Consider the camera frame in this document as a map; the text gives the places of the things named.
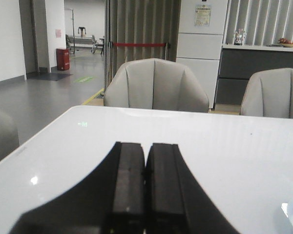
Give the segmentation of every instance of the refrigerator door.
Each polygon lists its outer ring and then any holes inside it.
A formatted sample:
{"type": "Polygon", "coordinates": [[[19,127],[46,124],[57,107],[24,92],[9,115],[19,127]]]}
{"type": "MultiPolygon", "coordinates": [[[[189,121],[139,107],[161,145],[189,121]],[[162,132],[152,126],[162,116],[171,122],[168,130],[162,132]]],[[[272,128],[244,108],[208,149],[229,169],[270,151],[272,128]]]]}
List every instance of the refrigerator door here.
{"type": "Polygon", "coordinates": [[[220,59],[222,35],[178,35],[177,57],[190,59],[220,59]]]}
{"type": "Polygon", "coordinates": [[[223,34],[227,11],[227,0],[183,0],[181,1],[179,33],[223,34]],[[203,19],[206,11],[195,12],[199,6],[210,7],[209,26],[194,26],[195,19],[203,19]]]}
{"type": "Polygon", "coordinates": [[[186,65],[191,69],[209,97],[209,107],[213,108],[219,61],[177,58],[176,62],[186,65]]]}

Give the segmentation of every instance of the gray floor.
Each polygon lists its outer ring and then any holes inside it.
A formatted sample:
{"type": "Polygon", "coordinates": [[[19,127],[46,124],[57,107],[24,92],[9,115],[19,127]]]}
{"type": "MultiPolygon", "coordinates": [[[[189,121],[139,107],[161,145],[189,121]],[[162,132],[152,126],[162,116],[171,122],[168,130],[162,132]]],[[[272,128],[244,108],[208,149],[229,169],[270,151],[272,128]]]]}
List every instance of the gray floor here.
{"type": "Polygon", "coordinates": [[[72,106],[80,105],[104,85],[104,59],[99,52],[80,49],[71,55],[71,74],[58,81],[28,79],[0,83],[0,109],[13,117],[20,144],[72,106]],[[93,77],[86,82],[78,79],[93,77]]]}

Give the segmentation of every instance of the gray chair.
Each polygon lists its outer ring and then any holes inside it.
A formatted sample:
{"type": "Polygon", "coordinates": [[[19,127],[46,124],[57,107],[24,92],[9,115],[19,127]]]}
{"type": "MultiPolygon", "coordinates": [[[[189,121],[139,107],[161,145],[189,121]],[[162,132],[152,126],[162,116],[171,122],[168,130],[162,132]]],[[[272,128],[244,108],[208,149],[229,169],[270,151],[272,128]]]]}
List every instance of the gray chair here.
{"type": "Polygon", "coordinates": [[[241,114],[293,118],[293,69],[253,74],[244,93],[241,114]]]}
{"type": "Polygon", "coordinates": [[[13,119],[0,110],[0,161],[19,145],[18,130],[13,119]]]}
{"type": "Polygon", "coordinates": [[[148,58],[119,68],[105,92],[104,105],[207,112],[209,99],[187,66],[148,58]]]}

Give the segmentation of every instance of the glossy table surface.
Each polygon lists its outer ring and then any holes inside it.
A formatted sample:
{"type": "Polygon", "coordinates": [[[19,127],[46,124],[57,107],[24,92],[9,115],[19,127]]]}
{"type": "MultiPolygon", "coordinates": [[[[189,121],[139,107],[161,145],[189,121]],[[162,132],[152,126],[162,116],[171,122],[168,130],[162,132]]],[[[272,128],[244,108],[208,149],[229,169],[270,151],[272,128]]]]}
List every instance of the glossy table surface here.
{"type": "Polygon", "coordinates": [[[179,145],[197,181],[242,234],[290,234],[293,119],[77,106],[0,162],[0,234],[81,181],[115,141],[179,145]]]}

